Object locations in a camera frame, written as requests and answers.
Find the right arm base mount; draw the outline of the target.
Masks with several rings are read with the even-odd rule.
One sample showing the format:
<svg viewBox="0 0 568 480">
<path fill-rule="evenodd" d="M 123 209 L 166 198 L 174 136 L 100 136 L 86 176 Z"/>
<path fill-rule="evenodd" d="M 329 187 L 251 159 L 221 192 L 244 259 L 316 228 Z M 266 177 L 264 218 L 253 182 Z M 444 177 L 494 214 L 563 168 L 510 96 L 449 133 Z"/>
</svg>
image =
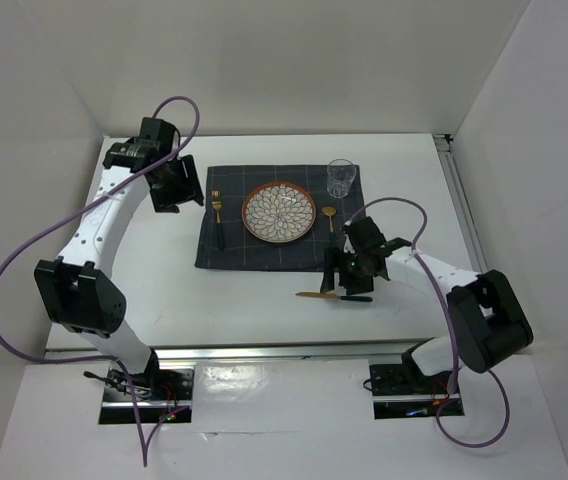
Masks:
<svg viewBox="0 0 568 480">
<path fill-rule="evenodd" d="M 401 363 L 370 364 L 362 387 L 371 394 L 375 420 L 435 417 L 445 406 L 443 416 L 463 416 L 459 391 L 448 393 L 450 371 L 423 376 Z"/>
</svg>

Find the floral patterned plate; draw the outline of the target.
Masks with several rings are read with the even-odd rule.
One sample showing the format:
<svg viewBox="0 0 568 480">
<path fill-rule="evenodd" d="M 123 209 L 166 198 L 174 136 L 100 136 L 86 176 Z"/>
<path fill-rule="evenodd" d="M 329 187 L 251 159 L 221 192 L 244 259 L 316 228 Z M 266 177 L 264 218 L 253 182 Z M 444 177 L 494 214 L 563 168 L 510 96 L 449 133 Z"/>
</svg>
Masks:
<svg viewBox="0 0 568 480">
<path fill-rule="evenodd" d="M 250 234 L 270 244 L 297 241 L 309 233 L 317 209 L 310 194 L 289 182 L 271 182 L 244 200 L 242 221 Z"/>
</svg>

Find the gold spoon green handle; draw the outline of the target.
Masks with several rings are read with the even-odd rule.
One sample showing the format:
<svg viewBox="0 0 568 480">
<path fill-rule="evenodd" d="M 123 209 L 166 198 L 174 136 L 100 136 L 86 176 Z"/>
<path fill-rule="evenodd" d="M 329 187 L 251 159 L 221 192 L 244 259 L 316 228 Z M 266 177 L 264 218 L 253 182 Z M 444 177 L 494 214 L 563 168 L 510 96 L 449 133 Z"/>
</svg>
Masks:
<svg viewBox="0 0 568 480">
<path fill-rule="evenodd" d="M 334 217 L 337 214 L 337 210 L 332 206 L 324 206 L 322 208 L 322 213 L 328 219 L 330 244 L 333 248 L 335 248 L 337 246 L 337 236 L 336 236 L 335 226 L 334 226 Z"/>
</svg>

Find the gold fork green handle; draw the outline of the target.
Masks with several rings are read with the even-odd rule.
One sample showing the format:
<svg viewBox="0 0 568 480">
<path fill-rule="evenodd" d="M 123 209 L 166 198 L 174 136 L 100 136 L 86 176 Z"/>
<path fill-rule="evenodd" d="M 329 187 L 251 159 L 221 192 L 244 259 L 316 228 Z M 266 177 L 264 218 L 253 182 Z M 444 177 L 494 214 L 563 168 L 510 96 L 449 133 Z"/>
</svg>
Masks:
<svg viewBox="0 0 568 480">
<path fill-rule="evenodd" d="M 226 247 L 226 242 L 225 242 L 224 228 L 221 219 L 222 201 L 221 201 L 220 192 L 218 190 L 213 190 L 211 199 L 212 199 L 212 207 L 215 212 L 218 248 L 220 250 L 224 250 Z"/>
</svg>

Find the gold knife green handle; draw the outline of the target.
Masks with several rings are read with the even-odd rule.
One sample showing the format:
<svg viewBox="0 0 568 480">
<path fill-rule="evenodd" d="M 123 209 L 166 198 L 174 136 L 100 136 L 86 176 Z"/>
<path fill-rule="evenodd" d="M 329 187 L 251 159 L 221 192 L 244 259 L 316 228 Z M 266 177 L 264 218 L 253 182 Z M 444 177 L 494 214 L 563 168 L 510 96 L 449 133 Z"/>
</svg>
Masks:
<svg viewBox="0 0 568 480">
<path fill-rule="evenodd" d="M 321 292 L 297 292 L 295 293 L 297 297 L 303 298 L 317 298 L 335 301 L 347 301 L 347 302 L 357 302 L 357 303 L 372 303 L 373 298 L 361 295 L 338 295 L 335 293 L 321 293 Z"/>
</svg>

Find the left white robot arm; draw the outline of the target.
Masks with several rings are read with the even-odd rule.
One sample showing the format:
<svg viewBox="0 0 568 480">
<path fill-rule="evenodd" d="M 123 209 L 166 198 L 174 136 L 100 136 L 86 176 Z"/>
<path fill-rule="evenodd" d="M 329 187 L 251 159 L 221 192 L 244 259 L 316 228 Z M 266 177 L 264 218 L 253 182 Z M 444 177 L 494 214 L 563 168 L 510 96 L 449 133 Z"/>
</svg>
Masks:
<svg viewBox="0 0 568 480">
<path fill-rule="evenodd" d="M 174 154 L 177 129 L 157 118 L 142 120 L 138 136 L 107 151 L 98 206 L 85 213 L 72 239 L 52 261 L 38 262 L 34 277 L 49 319 L 116 358 L 115 369 L 140 399 L 153 397 L 165 375 L 155 351 L 127 324 L 125 295 L 111 279 L 124 234 L 143 200 L 157 213 L 204 203 L 194 159 Z"/>
</svg>

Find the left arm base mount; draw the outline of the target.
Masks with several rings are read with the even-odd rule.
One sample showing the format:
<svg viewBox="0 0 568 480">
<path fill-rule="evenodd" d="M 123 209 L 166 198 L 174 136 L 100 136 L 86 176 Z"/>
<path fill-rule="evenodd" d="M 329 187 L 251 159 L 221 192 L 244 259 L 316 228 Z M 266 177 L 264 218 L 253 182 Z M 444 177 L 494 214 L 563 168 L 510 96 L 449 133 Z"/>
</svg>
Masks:
<svg viewBox="0 0 568 480">
<path fill-rule="evenodd" d="M 100 382 L 104 389 L 98 423 L 100 425 L 129 425 L 135 423 L 131 389 L 123 374 L 109 369 L 107 374 L 84 371 L 87 379 Z M 167 424 L 186 424 L 192 420 L 192 399 L 195 368 L 179 365 L 163 372 L 154 387 L 135 387 L 142 424 L 155 424 L 164 418 Z"/>
</svg>

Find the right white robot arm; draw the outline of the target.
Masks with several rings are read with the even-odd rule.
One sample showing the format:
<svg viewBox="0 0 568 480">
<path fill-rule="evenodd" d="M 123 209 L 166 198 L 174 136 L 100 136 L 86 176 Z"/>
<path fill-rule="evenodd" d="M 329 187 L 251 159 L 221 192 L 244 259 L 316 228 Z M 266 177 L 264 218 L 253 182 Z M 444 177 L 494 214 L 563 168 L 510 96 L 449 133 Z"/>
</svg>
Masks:
<svg viewBox="0 0 568 480">
<path fill-rule="evenodd" d="M 506 275 L 455 267 L 421 252 L 414 241 L 387 239 L 370 217 L 342 228 L 345 244 L 331 235 L 324 250 L 320 292 L 336 286 L 347 297 L 374 291 L 377 278 L 433 294 L 443 309 L 447 334 L 426 340 L 402 355 L 400 379 L 424 391 L 435 375 L 461 367 L 482 374 L 532 344 L 532 327 Z"/>
</svg>

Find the dark grey checked cloth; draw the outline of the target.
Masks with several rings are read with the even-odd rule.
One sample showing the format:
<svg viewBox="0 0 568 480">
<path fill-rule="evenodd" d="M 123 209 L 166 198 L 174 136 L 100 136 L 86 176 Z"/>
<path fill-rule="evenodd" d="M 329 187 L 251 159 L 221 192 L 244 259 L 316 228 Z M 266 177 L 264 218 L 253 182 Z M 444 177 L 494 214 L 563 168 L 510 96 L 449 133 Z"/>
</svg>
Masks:
<svg viewBox="0 0 568 480">
<path fill-rule="evenodd" d="M 270 244 L 258 240 L 245 228 L 241 207 L 245 198 L 257 187 L 284 181 L 306 190 L 318 209 L 332 206 L 337 210 L 334 226 L 343 223 L 364 205 L 361 173 L 348 195 L 335 199 L 327 192 L 325 165 L 245 165 L 213 166 L 207 170 L 206 206 L 202 220 L 195 266 L 208 270 L 231 271 L 321 271 L 324 249 L 330 244 L 327 217 L 318 212 L 309 233 L 287 244 Z M 212 191 L 221 194 L 221 219 L 226 247 L 218 248 Z"/>
</svg>

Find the clear drinking glass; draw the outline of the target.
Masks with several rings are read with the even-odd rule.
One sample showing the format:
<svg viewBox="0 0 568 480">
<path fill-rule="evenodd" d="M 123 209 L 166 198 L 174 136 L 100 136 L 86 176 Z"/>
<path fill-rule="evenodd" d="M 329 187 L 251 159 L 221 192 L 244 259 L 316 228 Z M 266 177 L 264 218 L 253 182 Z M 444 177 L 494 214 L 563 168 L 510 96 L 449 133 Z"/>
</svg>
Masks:
<svg viewBox="0 0 568 480">
<path fill-rule="evenodd" d="M 356 175 L 357 168 L 350 160 L 332 160 L 327 165 L 327 192 L 336 199 L 346 197 Z"/>
</svg>

